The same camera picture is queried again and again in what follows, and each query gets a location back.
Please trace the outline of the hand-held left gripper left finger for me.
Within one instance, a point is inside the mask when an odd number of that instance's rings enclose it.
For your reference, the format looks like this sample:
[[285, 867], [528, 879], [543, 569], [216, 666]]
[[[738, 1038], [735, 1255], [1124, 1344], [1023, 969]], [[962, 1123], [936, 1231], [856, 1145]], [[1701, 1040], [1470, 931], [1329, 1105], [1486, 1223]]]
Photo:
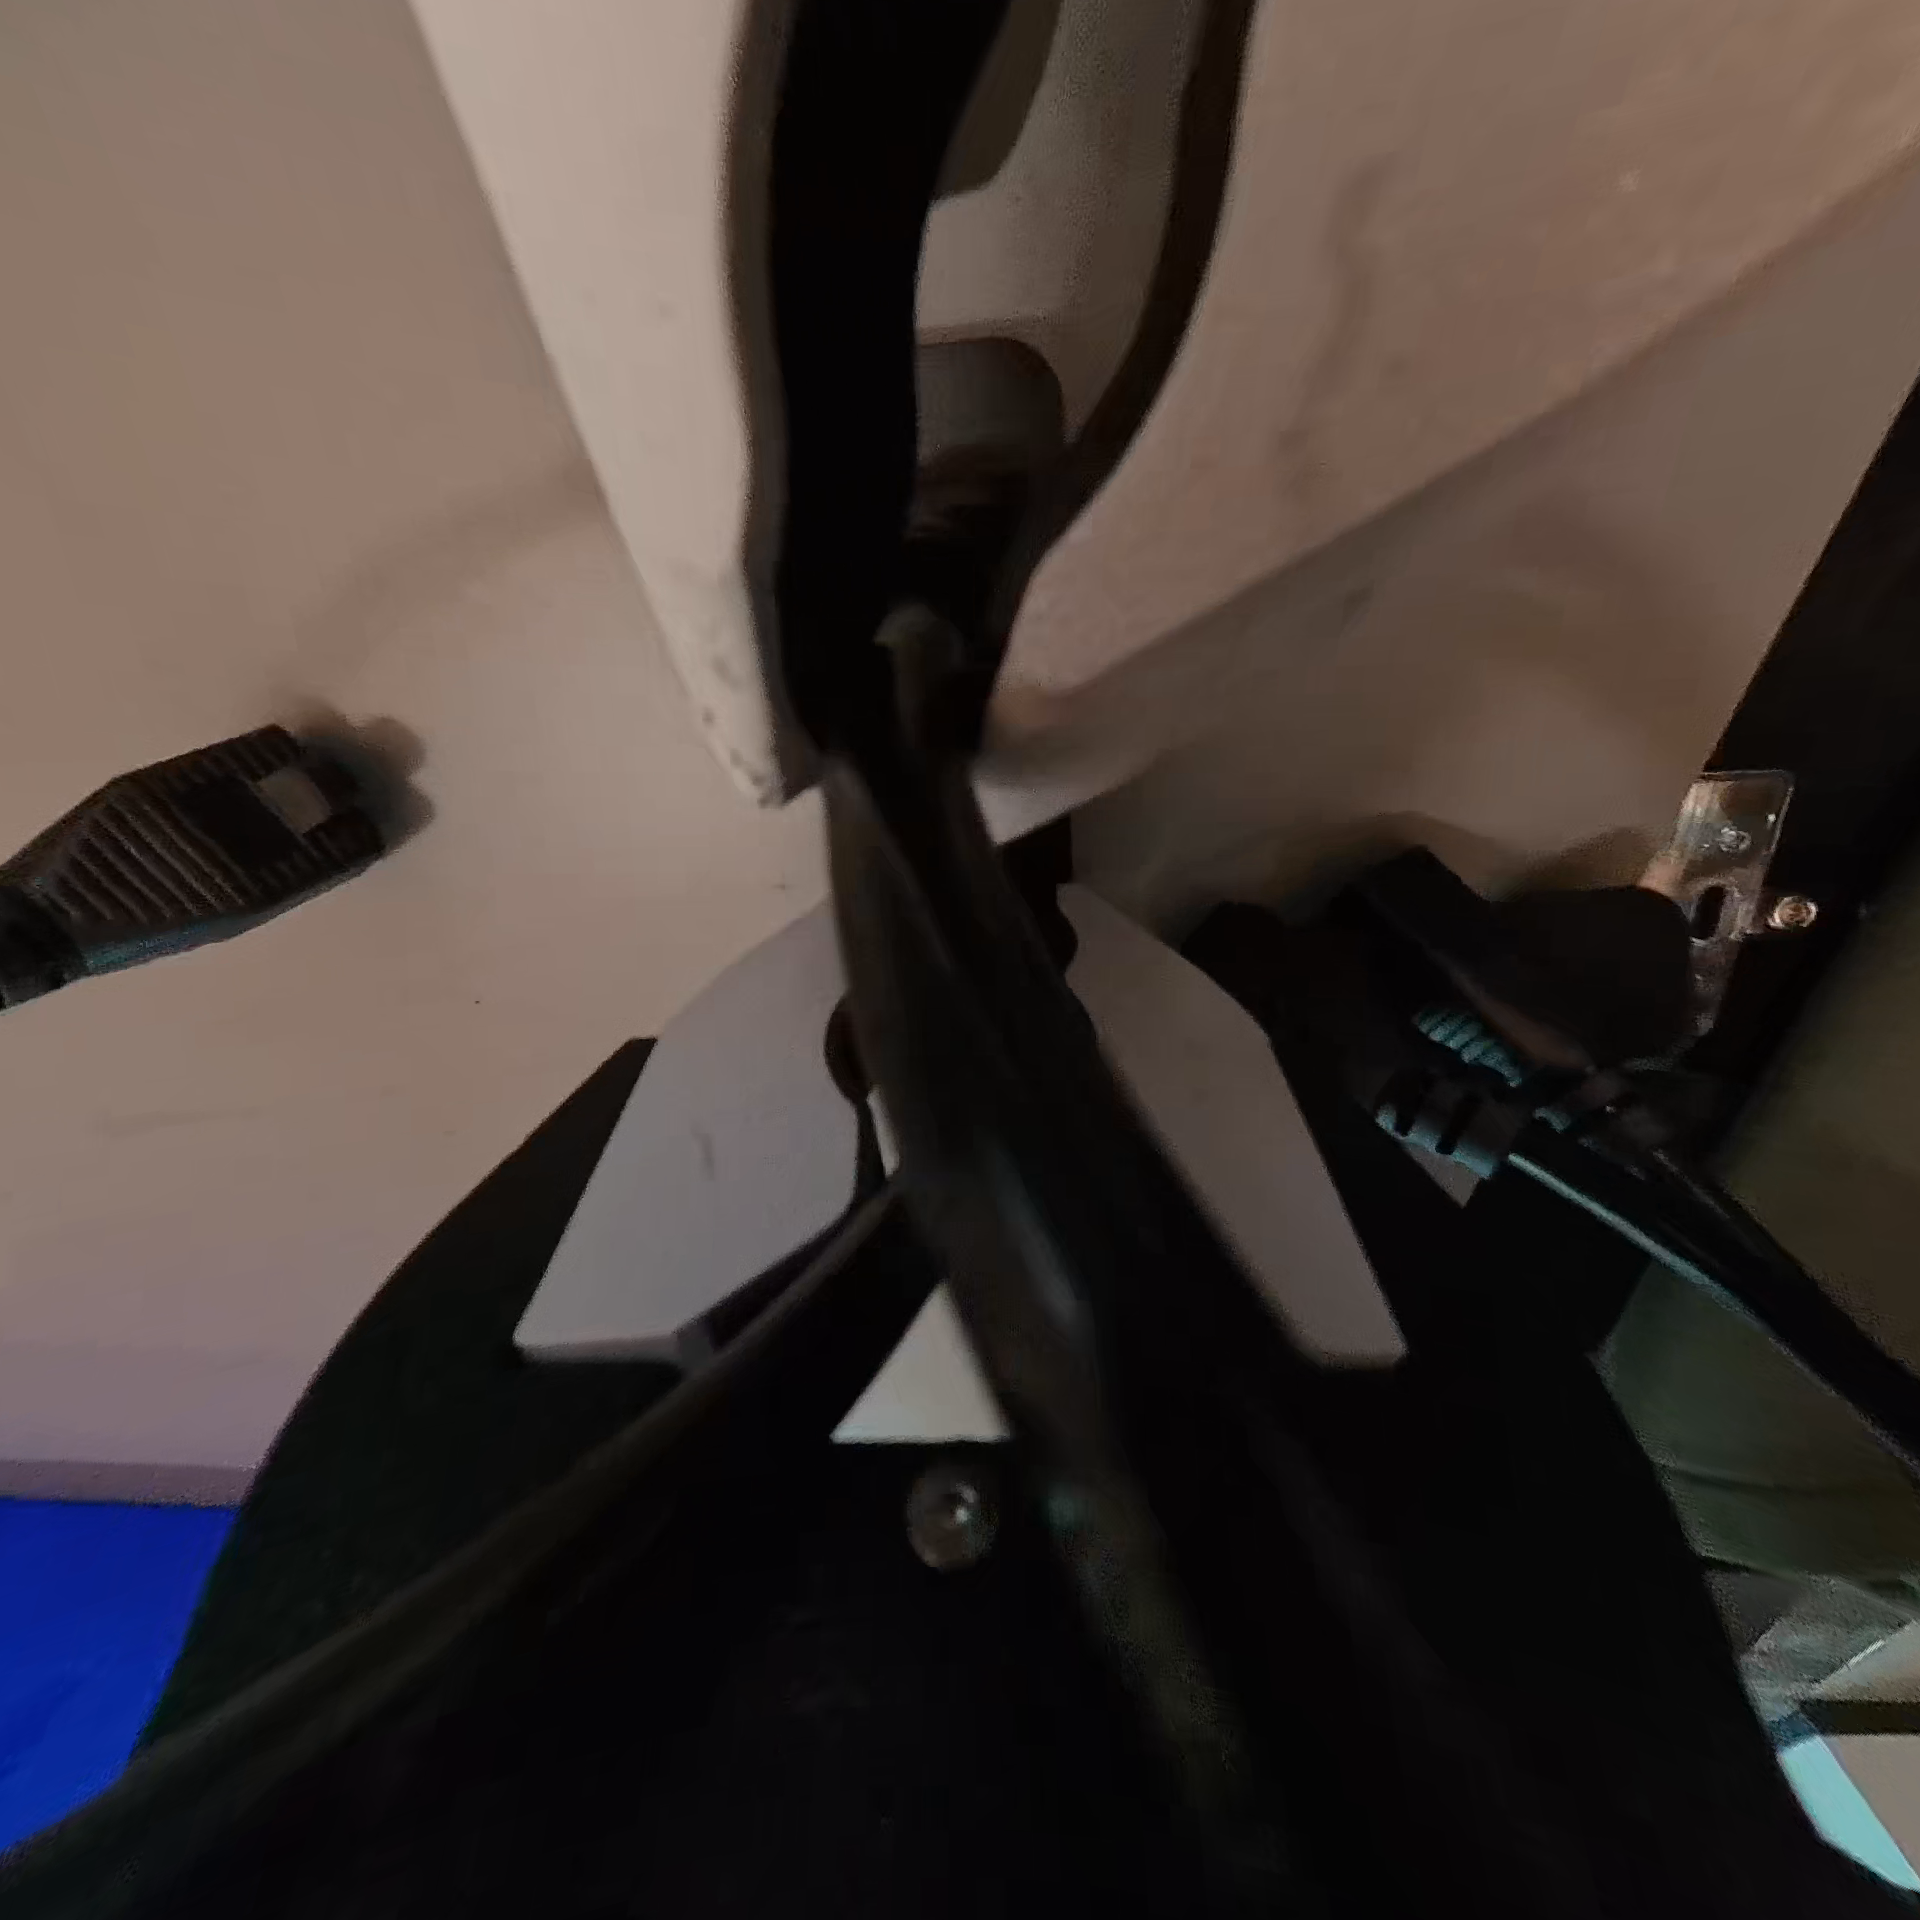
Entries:
[[832, 1034], [845, 985], [817, 902], [666, 1022], [518, 1318], [521, 1357], [701, 1369], [729, 1307], [853, 1206], [877, 1145]]

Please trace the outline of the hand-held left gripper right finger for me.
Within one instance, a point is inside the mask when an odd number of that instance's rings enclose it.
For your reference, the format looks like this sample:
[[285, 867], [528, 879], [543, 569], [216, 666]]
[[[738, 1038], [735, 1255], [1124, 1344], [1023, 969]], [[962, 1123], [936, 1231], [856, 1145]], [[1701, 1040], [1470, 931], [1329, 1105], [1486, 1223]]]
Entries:
[[1270, 1314], [1326, 1363], [1398, 1363], [1398, 1320], [1258, 1022], [1086, 883], [1057, 907], [1111, 1066]]

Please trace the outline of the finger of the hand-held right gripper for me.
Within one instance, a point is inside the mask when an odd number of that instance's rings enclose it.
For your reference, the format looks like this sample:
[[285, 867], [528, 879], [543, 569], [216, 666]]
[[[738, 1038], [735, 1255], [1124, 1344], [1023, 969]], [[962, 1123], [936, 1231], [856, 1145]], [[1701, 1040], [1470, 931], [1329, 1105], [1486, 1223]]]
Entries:
[[416, 3], [709, 754], [814, 781], [877, 675], [927, 215], [991, 3]]
[[1190, 317], [993, 721], [1057, 726], [1905, 168], [1916, 34], [1908, 2], [1258, 3]]

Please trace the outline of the blue plastic bin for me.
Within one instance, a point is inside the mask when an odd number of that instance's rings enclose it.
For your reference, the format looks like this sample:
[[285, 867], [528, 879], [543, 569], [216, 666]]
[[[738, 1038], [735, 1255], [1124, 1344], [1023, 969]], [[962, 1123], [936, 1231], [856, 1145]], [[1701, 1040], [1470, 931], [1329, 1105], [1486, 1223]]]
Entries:
[[2, 1502], [2, 1843], [110, 1787], [159, 1701], [234, 1510]]

